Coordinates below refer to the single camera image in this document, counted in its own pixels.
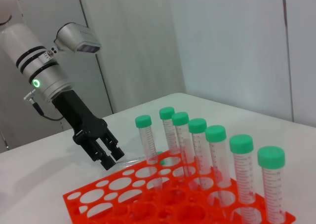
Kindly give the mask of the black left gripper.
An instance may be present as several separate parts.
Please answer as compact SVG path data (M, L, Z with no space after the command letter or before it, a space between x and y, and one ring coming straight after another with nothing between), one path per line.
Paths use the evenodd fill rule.
M106 122L96 117L74 90L63 91L53 100L53 105L74 130L73 140L93 161L99 160L109 170L115 165L114 160L101 148L100 139L111 152L115 160L120 160L124 152L118 147L118 140L108 129Z

